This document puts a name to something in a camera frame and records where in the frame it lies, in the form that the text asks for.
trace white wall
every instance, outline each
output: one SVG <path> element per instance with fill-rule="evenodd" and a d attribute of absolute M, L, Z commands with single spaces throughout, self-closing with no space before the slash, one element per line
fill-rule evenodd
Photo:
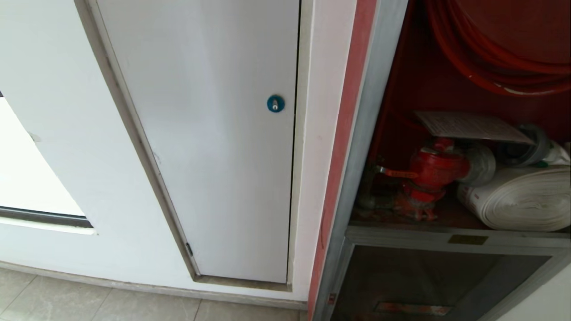
<path fill-rule="evenodd" d="M 194 283 L 73 0 L 0 0 L 0 89 L 96 235 L 0 223 L 0 260 L 125 282 L 307 300 L 355 0 L 315 0 L 293 292 Z"/>
<path fill-rule="evenodd" d="M 545 283 L 498 321 L 571 320 L 571 265 Z"/>

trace instruction card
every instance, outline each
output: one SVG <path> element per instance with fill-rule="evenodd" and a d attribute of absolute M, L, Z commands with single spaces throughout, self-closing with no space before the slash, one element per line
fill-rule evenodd
<path fill-rule="evenodd" d="M 535 145 L 524 133 L 497 117 L 447 111 L 416 111 L 428 131 L 436 137 L 491 139 Z"/>

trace rolled fire hose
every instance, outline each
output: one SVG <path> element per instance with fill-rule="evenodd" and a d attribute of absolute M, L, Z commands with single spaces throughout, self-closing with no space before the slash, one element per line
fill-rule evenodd
<path fill-rule="evenodd" d="M 457 197 L 495 230 L 552 232 L 571 224 L 569 166 L 503 168 L 486 185 L 461 184 Z"/>

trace red valve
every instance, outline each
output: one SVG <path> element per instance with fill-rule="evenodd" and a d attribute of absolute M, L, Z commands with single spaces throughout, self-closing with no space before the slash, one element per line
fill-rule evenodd
<path fill-rule="evenodd" d="M 394 210 L 415 220 L 436 219 L 433 208 L 444 197 L 444 187 L 468 175 L 470 162 L 454 149 L 454 141 L 436 138 L 421 148 L 411 159 L 409 171 L 393 171 L 381 167 L 379 171 L 392 177 L 407 178 L 395 198 Z"/>

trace door hinge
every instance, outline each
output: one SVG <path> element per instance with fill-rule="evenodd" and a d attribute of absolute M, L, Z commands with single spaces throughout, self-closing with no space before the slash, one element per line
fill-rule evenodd
<path fill-rule="evenodd" d="M 190 248 L 190 244 L 186 243 L 186 249 L 188 249 L 188 253 L 190 253 L 190 256 L 194 256 L 194 254 L 192 253 L 192 249 Z"/>

